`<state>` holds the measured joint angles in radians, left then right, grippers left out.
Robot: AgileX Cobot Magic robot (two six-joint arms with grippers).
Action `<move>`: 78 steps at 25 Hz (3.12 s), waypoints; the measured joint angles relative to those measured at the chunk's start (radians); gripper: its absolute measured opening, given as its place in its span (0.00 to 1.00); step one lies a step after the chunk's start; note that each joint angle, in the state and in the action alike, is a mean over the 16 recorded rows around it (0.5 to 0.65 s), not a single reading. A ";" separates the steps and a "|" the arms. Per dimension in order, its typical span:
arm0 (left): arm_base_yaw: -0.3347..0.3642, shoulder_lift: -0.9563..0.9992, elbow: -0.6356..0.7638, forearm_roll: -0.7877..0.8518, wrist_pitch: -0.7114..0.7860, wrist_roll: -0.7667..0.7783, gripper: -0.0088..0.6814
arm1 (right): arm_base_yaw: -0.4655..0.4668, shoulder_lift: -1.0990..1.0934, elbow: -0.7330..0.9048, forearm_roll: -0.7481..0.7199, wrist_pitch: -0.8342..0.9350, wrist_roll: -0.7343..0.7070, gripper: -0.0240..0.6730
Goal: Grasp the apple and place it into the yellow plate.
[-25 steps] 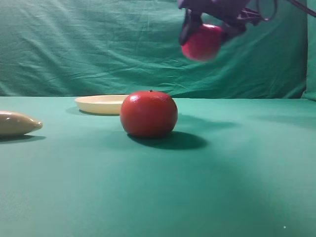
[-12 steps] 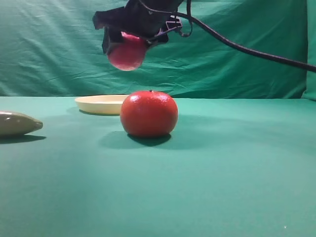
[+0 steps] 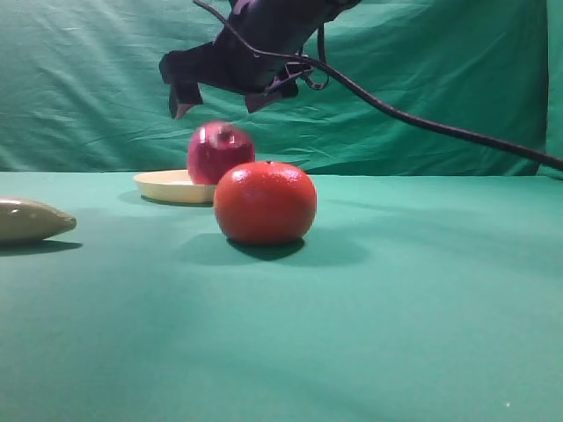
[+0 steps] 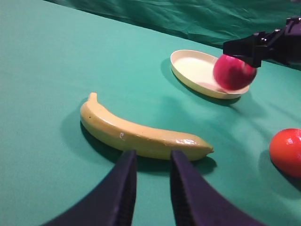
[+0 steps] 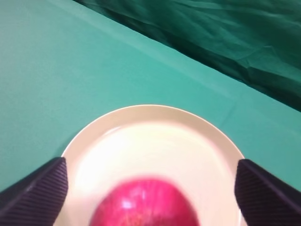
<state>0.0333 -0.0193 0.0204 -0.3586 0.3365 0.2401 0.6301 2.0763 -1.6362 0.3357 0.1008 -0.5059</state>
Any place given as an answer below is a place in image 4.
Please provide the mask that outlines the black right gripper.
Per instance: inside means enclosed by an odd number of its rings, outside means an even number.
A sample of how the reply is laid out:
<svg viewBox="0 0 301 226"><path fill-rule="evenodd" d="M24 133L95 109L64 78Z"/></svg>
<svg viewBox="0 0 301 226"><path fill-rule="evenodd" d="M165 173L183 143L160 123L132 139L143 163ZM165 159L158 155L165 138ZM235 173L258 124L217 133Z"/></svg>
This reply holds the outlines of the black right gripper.
<svg viewBox="0 0 301 226"><path fill-rule="evenodd" d="M286 19L285 27L272 32L258 32L246 38L223 43L223 54L242 60L253 68L261 67L262 60L283 65L301 63L301 18Z"/></svg>

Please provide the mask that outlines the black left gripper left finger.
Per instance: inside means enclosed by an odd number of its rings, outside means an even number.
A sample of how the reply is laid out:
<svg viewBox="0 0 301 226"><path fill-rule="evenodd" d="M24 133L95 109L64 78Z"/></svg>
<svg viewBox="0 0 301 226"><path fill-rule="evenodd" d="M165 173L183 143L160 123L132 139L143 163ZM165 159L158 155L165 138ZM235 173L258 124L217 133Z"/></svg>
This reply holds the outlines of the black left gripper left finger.
<svg viewBox="0 0 301 226"><path fill-rule="evenodd" d="M130 226L136 200L136 151L124 152L82 200L46 226Z"/></svg>

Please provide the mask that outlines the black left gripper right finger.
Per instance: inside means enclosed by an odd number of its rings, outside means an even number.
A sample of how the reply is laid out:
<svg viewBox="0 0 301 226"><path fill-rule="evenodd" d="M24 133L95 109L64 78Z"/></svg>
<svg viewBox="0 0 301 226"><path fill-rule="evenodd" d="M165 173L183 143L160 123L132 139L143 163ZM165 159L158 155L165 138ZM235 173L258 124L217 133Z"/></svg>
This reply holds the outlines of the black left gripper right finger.
<svg viewBox="0 0 301 226"><path fill-rule="evenodd" d="M170 192L177 226L262 226L214 190L181 151L171 152Z"/></svg>

